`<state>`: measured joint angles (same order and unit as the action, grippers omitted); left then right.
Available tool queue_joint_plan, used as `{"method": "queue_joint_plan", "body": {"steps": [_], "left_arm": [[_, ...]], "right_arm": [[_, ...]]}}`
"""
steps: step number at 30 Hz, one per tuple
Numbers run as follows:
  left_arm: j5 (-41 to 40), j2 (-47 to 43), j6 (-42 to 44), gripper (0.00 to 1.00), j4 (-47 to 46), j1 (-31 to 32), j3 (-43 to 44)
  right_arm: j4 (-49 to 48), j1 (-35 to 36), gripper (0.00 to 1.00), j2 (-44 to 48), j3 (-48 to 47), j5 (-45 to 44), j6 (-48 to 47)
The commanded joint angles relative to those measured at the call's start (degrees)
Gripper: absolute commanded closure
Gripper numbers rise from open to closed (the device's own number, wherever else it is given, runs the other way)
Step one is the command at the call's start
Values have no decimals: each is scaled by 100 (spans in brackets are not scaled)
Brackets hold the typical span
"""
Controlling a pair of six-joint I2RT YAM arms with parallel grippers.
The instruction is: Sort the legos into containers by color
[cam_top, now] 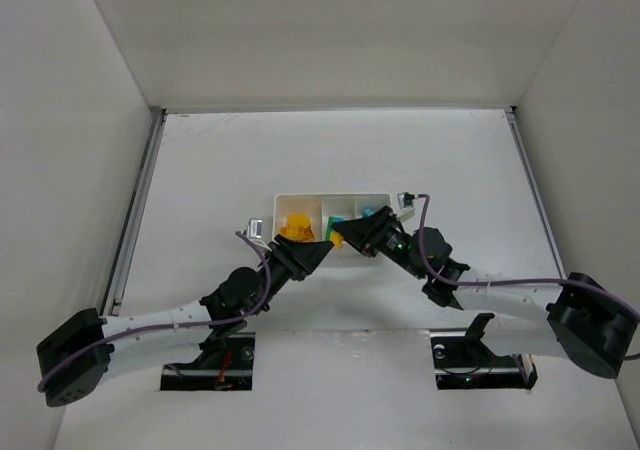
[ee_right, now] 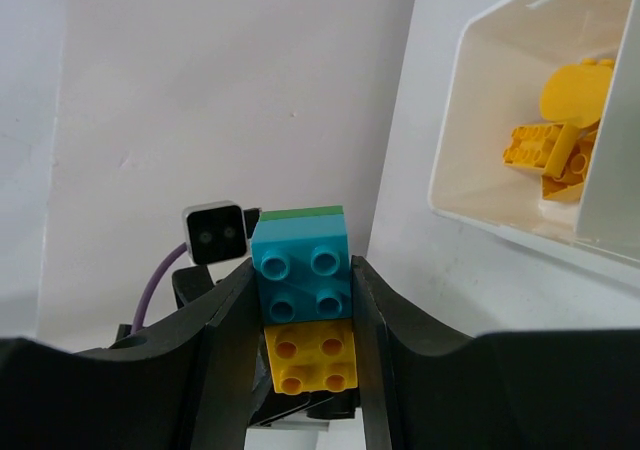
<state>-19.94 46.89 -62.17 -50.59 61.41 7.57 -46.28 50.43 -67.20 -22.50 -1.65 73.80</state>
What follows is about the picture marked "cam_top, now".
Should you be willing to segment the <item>yellow rounded lego piece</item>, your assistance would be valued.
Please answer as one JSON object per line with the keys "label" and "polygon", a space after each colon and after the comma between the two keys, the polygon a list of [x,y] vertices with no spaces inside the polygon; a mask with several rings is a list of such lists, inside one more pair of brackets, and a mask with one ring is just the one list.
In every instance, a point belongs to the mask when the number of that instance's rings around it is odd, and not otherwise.
{"label": "yellow rounded lego piece", "polygon": [[280,229],[280,234],[296,242],[313,242],[316,239],[310,217],[300,213],[287,217],[286,224]]}

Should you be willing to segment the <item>blue and yellow lego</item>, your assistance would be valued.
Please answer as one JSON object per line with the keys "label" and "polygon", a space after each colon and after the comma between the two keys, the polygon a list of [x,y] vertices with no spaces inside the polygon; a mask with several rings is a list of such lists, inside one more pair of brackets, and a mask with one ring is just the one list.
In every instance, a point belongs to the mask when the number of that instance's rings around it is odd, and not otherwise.
{"label": "blue and yellow lego", "polygon": [[344,237],[333,228],[333,224],[340,223],[343,220],[344,218],[341,216],[331,215],[327,221],[325,239],[330,241],[336,249],[341,249],[344,246]]}

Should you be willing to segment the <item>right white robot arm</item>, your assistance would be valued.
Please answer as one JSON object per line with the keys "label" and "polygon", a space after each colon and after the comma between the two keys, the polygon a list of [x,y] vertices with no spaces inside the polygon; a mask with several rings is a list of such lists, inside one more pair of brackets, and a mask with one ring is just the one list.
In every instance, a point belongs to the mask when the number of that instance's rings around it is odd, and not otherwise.
{"label": "right white robot arm", "polygon": [[585,274],[566,279],[505,280],[455,261],[441,232],[425,225],[407,233],[389,207],[333,230],[366,257],[384,255],[423,281],[434,304],[475,317],[454,345],[433,346],[439,367],[484,367],[518,354],[566,359],[605,379],[631,360],[639,314]]}

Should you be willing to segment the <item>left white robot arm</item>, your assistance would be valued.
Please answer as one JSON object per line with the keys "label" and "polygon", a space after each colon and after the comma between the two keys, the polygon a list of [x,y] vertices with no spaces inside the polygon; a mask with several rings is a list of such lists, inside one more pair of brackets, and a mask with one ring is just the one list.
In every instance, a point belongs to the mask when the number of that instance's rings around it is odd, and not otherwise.
{"label": "left white robot arm", "polygon": [[330,241],[296,242],[277,236],[267,251],[253,241],[258,268],[239,267],[209,295],[170,310],[134,316],[102,316],[80,310],[36,347],[48,407],[70,405],[100,384],[138,370],[192,363],[216,351],[249,318],[266,312],[290,281],[310,276],[333,248]]}

